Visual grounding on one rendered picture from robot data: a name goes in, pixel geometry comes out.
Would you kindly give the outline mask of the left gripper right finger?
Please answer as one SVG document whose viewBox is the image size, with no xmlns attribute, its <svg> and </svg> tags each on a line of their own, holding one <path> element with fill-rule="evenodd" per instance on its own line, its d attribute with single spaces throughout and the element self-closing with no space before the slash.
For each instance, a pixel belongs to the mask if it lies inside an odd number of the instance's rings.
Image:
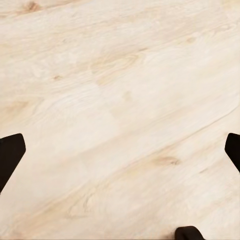
<svg viewBox="0 0 240 240">
<path fill-rule="evenodd" d="M 224 150 L 240 172 L 240 134 L 229 133 Z"/>
</svg>

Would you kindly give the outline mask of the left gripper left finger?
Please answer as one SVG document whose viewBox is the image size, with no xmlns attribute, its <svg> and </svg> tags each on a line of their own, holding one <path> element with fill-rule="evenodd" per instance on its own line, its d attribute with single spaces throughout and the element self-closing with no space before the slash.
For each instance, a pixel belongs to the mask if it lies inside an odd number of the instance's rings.
<svg viewBox="0 0 240 240">
<path fill-rule="evenodd" d="M 22 133 L 0 138 L 0 193 L 25 153 Z"/>
</svg>

